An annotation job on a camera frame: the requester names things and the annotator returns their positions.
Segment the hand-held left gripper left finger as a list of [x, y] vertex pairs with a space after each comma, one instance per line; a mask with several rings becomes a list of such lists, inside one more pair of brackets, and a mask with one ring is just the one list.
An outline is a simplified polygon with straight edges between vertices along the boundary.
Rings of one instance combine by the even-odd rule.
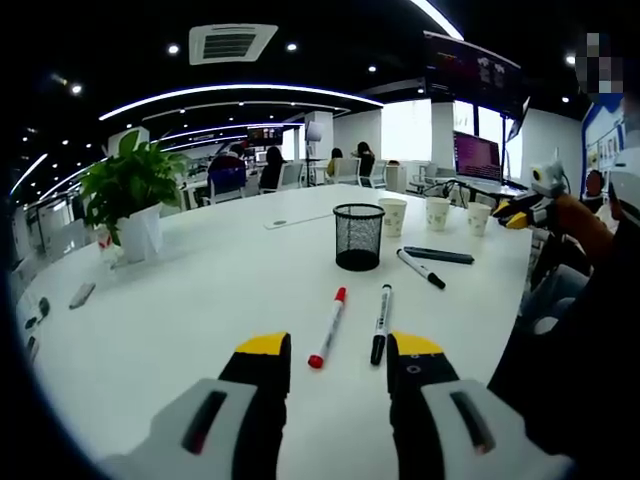
[[152, 419], [131, 452], [103, 459], [110, 479], [274, 479], [287, 420], [291, 336], [252, 337], [216, 378], [196, 382]]

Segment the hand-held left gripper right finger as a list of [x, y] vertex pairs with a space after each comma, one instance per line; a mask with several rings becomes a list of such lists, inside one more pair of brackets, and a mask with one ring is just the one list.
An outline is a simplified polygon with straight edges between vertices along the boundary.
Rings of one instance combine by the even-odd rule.
[[401, 479], [568, 479], [574, 462], [550, 455], [524, 419], [476, 380], [462, 380], [436, 343], [387, 337], [389, 420]]

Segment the person's right hand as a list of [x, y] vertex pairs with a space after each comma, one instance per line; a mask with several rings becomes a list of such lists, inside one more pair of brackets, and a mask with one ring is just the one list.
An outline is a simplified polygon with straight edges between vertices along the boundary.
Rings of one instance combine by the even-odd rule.
[[588, 226], [591, 215], [578, 199], [561, 194], [552, 202], [550, 224], [555, 230], [578, 237]]

